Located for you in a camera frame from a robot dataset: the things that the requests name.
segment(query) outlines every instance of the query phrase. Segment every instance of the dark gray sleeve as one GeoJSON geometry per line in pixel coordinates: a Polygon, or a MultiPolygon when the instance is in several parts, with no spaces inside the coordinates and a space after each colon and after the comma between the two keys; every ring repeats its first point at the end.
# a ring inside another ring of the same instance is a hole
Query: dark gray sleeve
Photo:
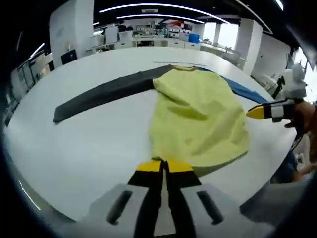
{"type": "Polygon", "coordinates": [[[53,122],[59,123],[90,108],[154,89],[153,79],[161,77],[171,69],[173,66],[166,65],[101,84],[59,105],[55,110],[53,122]]]}

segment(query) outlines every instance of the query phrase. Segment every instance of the ceiling light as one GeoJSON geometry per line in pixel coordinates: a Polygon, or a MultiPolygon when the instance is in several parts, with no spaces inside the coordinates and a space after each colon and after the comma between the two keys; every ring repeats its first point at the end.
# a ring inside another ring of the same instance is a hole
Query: ceiling light
{"type": "Polygon", "coordinates": [[[115,9],[120,9],[120,8],[125,8],[125,7],[132,7],[132,6],[169,6],[169,7],[176,7],[176,8],[181,8],[181,9],[185,9],[185,10],[189,10],[189,11],[195,11],[201,14],[205,14],[207,16],[211,16],[213,18],[216,18],[224,23],[230,24],[228,21],[223,20],[219,17],[216,17],[210,13],[204,12],[204,11],[200,11],[197,9],[193,9],[190,7],[186,7],[186,6],[178,6],[178,5],[172,5],[172,4],[164,4],[164,3],[137,3],[137,4],[129,4],[129,5],[122,5],[122,6],[115,6],[115,7],[111,7],[111,8],[107,8],[104,10],[100,10],[99,13],[105,12],[105,11],[111,11],[111,10],[115,10],[115,9]]]}
{"type": "Polygon", "coordinates": [[[95,31],[94,36],[101,34],[103,31],[95,31]]]}
{"type": "Polygon", "coordinates": [[[283,4],[281,3],[281,1],[280,0],[275,0],[275,2],[282,9],[282,11],[284,11],[284,7],[283,7],[283,4]]]}
{"type": "MultiPolygon", "coordinates": [[[[237,15],[217,15],[217,17],[226,18],[226,19],[241,19],[240,16],[237,15]]],[[[211,18],[209,16],[201,16],[197,17],[197,20],[210,20],[211,18]]]]}
{"type": "Polygon", "coordinates": [[[237,3],[240,5],[244,6],[247,10],[249,10],[250,13],[252,13],[268,30],[270,34],[273,34],[272,30],[265,24],[265,22],[258,16],[254,11],[252,11],[247,5],[245,5],[243,2],[240,0],[235,0],[237,3]]]}
{"type": "Polygon", "coordinates": [[[45,43],[42,43],[30,56],[30,58],[32,58],[43,46],[45,45],[45,43]]]}
{"type": "Polygon", "coordinates": [[[195,22],[204,24],[203,21],[199,21],[199,20],[196,20],[196,19],[191,19],[191,18],[188,18],[188,17],[173,16],[173,15],[163,15],[163,14],[139,14],[139,15],[129,15],[129,16],[120,16],[120,17],[117,17],[117,19],[123,19],[123,18],[128,18],[128,17],[138,17],[138,16],[140,16],[140,17],[143,17],[143,16],[162,16],[162,17],[170,17],[170,18],[179,18],[179,19],[184,19],[184,20],[188,20],[188,21],[195,21],[195,22]]]}

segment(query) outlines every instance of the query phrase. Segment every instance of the blue bin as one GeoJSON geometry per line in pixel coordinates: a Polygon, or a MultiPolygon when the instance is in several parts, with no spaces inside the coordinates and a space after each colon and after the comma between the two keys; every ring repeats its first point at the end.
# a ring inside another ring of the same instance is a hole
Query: blue bin
{"type": "Polygon", "coordinates": [[[192,43],[199,43],[199,35],[190,33],[188,41],[192,43]]]}

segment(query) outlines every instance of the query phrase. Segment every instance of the human hand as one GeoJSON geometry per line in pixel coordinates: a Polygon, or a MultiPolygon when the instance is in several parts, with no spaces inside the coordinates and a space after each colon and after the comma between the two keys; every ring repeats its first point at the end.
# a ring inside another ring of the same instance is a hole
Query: human hand
{"type": "Polygon", "coordinates": [[[316,109],[308,102],[301,102],[295,105],[294,117],[291,122],[285,125],[286,128],[303,128],[304,133],[317,128],[316,109]]]}
{"type": "Polygon", "coordinates": [[[317,171],[317,162],[312,163],[312,170],[316,170],[317,171]]]}

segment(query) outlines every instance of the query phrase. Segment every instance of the window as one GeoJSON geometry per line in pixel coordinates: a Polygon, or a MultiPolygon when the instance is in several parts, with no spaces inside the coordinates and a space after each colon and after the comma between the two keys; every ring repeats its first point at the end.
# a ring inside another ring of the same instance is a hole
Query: window
{"type": "Polygon", "coordinates": [[[238,37],[238,29],[239,26],[235,24],[221,24],[218,43],[234,49],[238,37]]]}
{"type": "MultiPolygon", "coordinates": [[[[299,48],[294,57],[294,63],[300,63],[301,66],[304,68],[307,62],[307,58],[303,53],[302,48],[299,48]]],[[[311,66],[307,65],[307,71],[305,74],[304,82],[307,84],[306,86],[306,97],[304,100],[312,103],[316,101],[317,98],[317,69],[315,67],[315,70],[312,71],[311,66]]]]}
{"type": "Polygon", "coordinates": [[[305,67],[306,62],[307,62],[306,56],[304,55],[302,48],[299,48],[295,52],[294,63],[301,63],[301,66],[305,67]]]}
{"type": "Polygon", "coordinates": [[[211,42],[214,40],[214,35],[216,32],[216,23],[213,22],[207,22],[205,24],[205,29],[204,29],[204,36],[203,39],[208,38],[211,42]]]}

